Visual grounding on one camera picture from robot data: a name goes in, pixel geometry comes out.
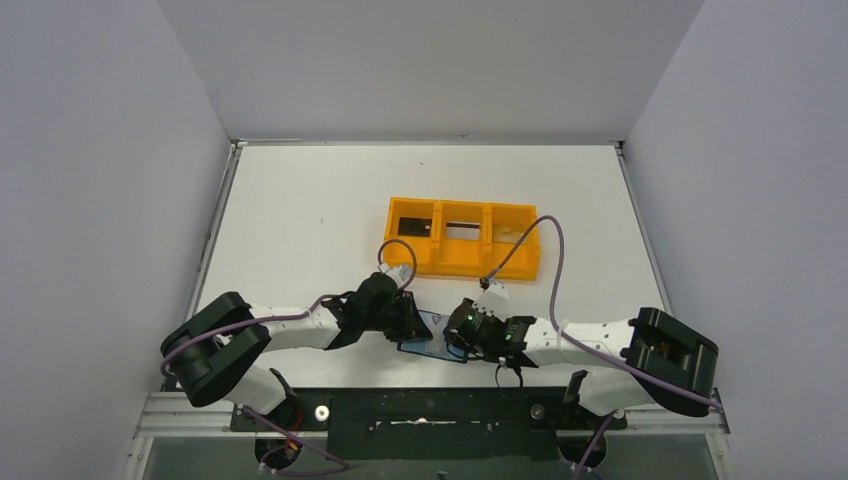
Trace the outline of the blue leather card holder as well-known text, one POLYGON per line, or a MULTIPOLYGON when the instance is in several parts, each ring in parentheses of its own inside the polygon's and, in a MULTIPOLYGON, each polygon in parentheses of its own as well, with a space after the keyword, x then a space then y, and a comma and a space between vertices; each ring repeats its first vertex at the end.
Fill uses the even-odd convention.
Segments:
POLYGON ((469 361, 466 351, 451 346, 445 339, 444 328, 449 322, 448 315, 425 310, 420 310, 419 314, 432 337, 401 342, 397 346, 399 352, 460 364, 469 361))

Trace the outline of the black VIP credit card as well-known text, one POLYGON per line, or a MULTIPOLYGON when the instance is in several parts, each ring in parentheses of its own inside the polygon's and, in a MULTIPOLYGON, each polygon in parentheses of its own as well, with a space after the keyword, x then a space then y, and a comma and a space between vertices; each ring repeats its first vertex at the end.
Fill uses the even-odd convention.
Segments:
POLYGON ((400 217, 397 234, 406 237, 428 238, 431 234, 432 220, 429 218, 400 217))

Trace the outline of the orange three-compartment tray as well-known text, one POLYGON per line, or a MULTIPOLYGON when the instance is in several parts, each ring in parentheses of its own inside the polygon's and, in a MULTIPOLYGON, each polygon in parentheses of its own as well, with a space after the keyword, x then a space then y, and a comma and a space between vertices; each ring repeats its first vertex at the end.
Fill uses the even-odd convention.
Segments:
POLYGON ((501 280, 532 282, 537 278, 541 246, 533 231, 524 244, 494 243, 495 225, 527 230, 536 220, 533 205, 393 197, 389 200, 380 254, 391 266, 412 264, 417 273, 435 277, 481 278, 497 269, 501 280), (428 238, 397 234, 400 217, 432 220, 428 238))

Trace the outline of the gold credit card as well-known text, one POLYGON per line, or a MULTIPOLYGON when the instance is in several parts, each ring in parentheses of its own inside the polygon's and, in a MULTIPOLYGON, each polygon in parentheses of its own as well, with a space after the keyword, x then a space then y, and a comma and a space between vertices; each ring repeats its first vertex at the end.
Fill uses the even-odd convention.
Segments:
POLYGON ((492 240, 494 243, 524 244, 528 238, 525 230, 514 229, 507 225, 495 225, 493 227, 492 240))

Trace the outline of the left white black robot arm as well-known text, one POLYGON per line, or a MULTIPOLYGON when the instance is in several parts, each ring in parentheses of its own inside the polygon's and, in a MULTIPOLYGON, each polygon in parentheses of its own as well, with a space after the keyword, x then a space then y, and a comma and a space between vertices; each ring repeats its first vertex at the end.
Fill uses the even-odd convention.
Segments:
POLYGON ((295 416, 294 392, 283 375, 256 366, 266 352, 331 351, 366 332, 388 341, 430 340, 432 332, 407 290, 406 268, 377 271, 353 291, 323 294, 309 307, 259 308, 225 292, 162 342, 160 371, 173 377, 194 407, 220 400, 247 407, 273 427, 295 416))

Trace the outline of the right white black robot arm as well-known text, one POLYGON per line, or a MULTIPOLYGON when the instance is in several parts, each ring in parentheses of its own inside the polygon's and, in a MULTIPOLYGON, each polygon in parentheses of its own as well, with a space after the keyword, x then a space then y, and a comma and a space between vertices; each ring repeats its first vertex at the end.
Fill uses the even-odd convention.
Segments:
POLYGON ((502 320, 466 299, 443 333, 450 346, 512 370, 578 366, 562 400, 564 417, 578 427, 645 404, 696 418, 721 407, 712 396, 717 344, 658 308, 614 322, 559 324, 528 315, 502 320))

